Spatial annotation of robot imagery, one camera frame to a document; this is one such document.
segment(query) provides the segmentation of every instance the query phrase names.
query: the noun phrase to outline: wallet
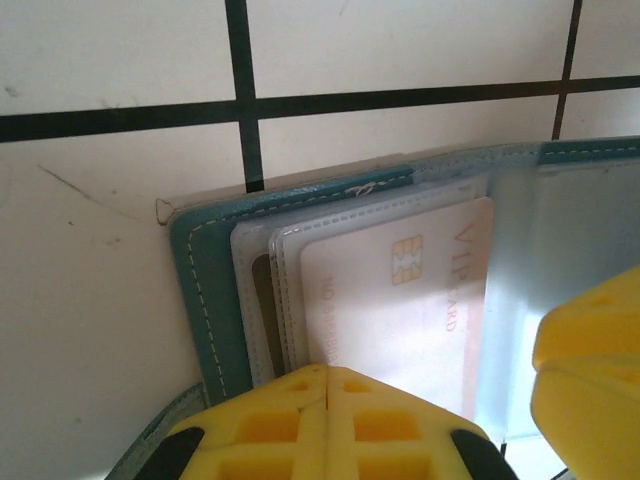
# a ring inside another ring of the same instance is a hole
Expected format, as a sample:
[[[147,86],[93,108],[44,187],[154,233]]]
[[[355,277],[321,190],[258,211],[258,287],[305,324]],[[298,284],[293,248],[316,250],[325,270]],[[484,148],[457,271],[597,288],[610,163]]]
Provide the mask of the wallet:
[[[639,186],[629,137],[455,152],[183,208],[169,229],[197,407],[309,362],[360,362],[427,399],[455,385],[444,406],[496,442],[537,436],[539,322],[640,264]]]

